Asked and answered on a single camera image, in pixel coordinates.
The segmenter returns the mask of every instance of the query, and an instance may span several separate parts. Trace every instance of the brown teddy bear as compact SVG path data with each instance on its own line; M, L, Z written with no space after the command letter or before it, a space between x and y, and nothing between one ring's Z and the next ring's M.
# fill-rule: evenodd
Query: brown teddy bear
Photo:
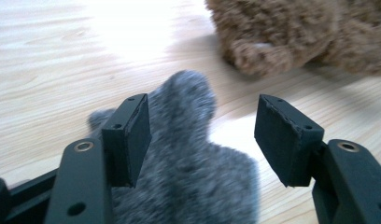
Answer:
M381 0L206 0L223 57L248 75L310 61L381 75Z

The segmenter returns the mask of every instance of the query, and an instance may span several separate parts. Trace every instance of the black metal bracket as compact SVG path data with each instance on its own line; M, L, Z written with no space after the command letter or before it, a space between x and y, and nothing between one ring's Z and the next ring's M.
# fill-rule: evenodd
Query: black metal bracket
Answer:
M324 129L282 99L261 95L255 139L285 186L316 179L320 223L381 223L381 166L364 147L322 141ZM0 179L0 223L112 223L111 186L135 187L151 140L148 96L126 99L102 139L70 144L58 170L15 189Z
M316 179L319 223L381 223L381 166L359 144L322 141L324 129L282 99L261 95L255 139L284 186Z
M11 190L0 178L0 223L113 223L110 187L136 186L150 141L148 96L126 99L102 139L68 145L57 170Z

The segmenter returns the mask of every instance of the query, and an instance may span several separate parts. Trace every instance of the teddy bear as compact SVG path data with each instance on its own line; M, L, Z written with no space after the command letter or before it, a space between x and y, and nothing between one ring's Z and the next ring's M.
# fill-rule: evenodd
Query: teddy bear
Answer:
M208 141L216 100L206 77L174 74L148 94L148 109L152 140L137 186L112 188L115 223L257 223L257 161ZM90 137L114 112L91 114Z
M205 0L223 58L268 76L308 62L381 75L381 0Z

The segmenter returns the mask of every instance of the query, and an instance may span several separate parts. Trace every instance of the wooden floor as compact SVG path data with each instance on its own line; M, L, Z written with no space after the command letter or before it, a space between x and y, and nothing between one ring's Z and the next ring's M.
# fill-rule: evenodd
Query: wooden floor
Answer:
M203 0L0 0L0 176L9 185L58 166L99 108L150 92L179 70L204 73L217 95L211 139L259 161L261 223L317 223L310 189L284 188L253 139L260 93L295 105L381 163L381 77L308 64L242 76L219 57Z

